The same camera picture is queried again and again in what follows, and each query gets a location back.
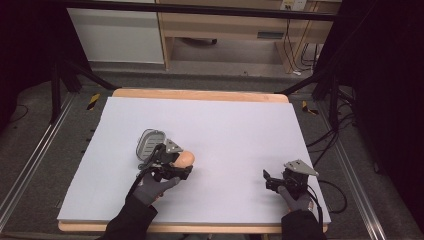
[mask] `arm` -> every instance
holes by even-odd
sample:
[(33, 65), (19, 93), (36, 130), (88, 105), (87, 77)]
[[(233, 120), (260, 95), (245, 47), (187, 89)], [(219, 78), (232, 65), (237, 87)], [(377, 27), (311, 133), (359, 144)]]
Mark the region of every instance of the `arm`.
[(151, 204), (167, 189), (179, 183), (179, 178), (167, 182), (156, 182), (151, 173), (143, 178), (143, 185), (125, 201), (119, 214), (106, 226), (106, 231), (98, 240), (143, 240), (157, 211)]
[(281, 230), (283, 240), (327, 239), (314, 214), (309, 210), (297, 210), (281, 218)]
[(311, 198), (307, 193), (294, 200), (287, 189), (278, 187), (278, 193), (287, 202), (291, 211), (281, 218), (281, 231), (283, 240), (324, 240), (327, 239), (323, 229), (309, 211)]
[(119, 214), (108, 223), (99, 240), (145, 239), (147, 228), (156, 214), (154, 207), (147, 207), (135, 196), (131, 196)]

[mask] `black glove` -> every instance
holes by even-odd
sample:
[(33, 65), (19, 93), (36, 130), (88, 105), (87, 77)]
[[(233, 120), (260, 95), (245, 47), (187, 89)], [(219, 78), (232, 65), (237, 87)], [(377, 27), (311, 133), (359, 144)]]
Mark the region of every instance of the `black glove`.
[(292, 196), (290, 195), (289, 191), (287, 190), (287, 188), (285, 188), (284, 186), (279, 186), (277, 190), (278, 190), (278, 193), (287, 202), (287, 206), (289, 207), (290, 211), (293, 211), (293, 212), (296, 210), (307, 211), (313, 208), (313, 202), (307, 193), (300, 195), (299, 199), (294, 200)]
[(166, 190), (176, 186), (180, 180), (179, 177), (174, 177), (166, 182), (156, 182), (152, 173), (147, 173), (143, 178), (143, 184), (136, 187), (133, 195), (146, 206), (150, 206)]

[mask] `wooden table edge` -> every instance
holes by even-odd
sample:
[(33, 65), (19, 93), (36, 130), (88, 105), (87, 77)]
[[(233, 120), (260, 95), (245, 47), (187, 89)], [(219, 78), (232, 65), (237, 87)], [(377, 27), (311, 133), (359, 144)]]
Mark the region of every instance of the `wooden table edge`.
[[(95, 222), (66, 222), (59, 221), (59, 229), (64, 232), (103, 232), (107, 223)], [(328, 230), (324, 224), (323, 231)], [(150, 233), (239, 233), (239, 234), (280, 234), (280, 224), (269, 225), (234, 225), (234, 224), (155, 224), (152, 223), (147, 232)]]
[(210, 100), (210, 101), (241, 101), (241, 102), (280, 102), (280, 103), (289, 102), (287, 96), (283, 94), (260, 93), (260, 92), (172, 90), (172, 89), (120, 88), (113, 92), (112, 97), (162, 98), (162, 99)]

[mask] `yellow marker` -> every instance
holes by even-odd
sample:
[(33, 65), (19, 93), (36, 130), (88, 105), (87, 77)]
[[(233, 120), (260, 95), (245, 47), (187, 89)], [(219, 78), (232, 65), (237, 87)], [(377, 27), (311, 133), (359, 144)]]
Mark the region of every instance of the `yellow marker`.
[(302, 101), (302, 111), (304, 112), (308, 112), (314, 115), (318, 115), (318, 111), (317, 110), (310, 110), (306, 104), (306, 101)]

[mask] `white cabinet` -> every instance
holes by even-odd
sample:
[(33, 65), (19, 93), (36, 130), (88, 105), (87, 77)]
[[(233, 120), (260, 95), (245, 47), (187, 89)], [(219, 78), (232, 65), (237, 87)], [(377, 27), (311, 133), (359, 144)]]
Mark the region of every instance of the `white cabinet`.
[(164, 63), (156, 13), (91, 9), (68, 12), (89, 61)]

